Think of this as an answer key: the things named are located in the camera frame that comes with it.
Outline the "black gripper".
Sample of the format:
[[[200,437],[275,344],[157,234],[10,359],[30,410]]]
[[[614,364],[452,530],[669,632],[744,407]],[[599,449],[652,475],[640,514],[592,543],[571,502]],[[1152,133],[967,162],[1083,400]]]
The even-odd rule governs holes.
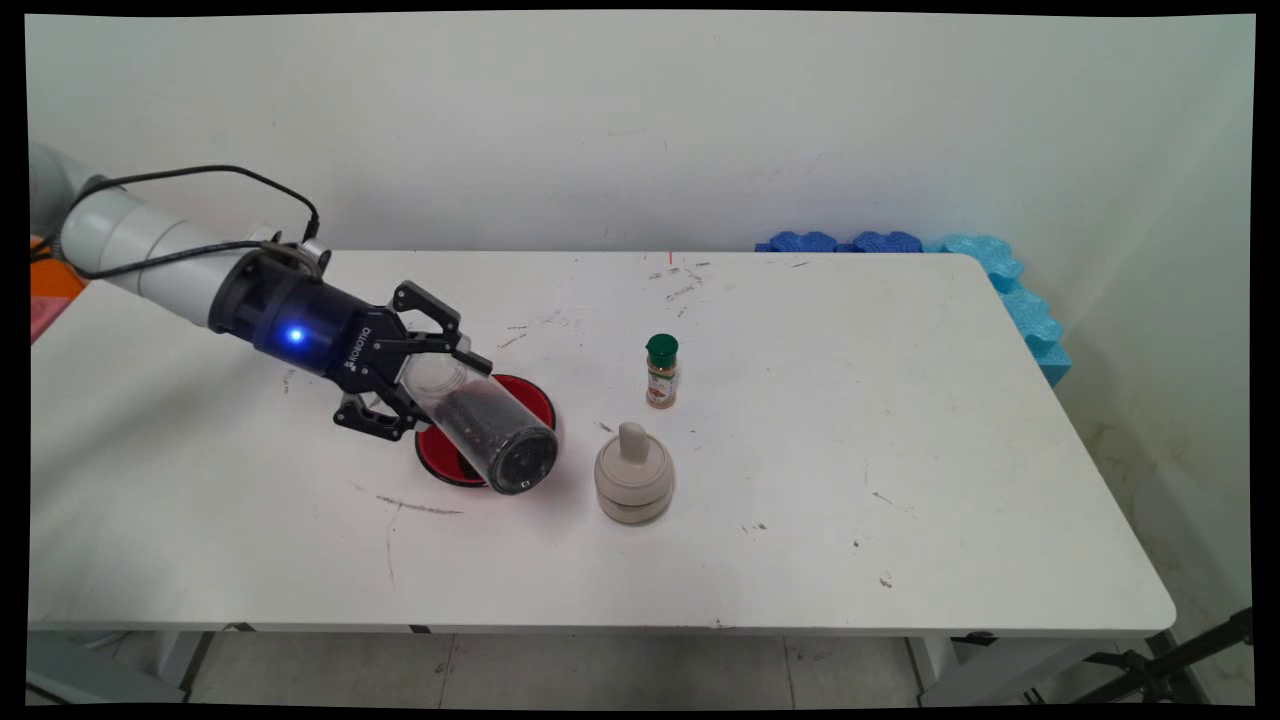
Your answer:
[[[438,332],[410,332],[393,313],[419,313]],[[212,296],[207,325],[256,351],[342,388],[333,420],[366,436],[397,442],[433,424],[426,410],[397,386],[408,355],[443,354],[490,375],[493,363],[472,351],[461,314],[412,281],[390,309],[355,297],[316,274],[314,260],[289,245],[251,249]],[[371,409],[365,395],[381,400]]]

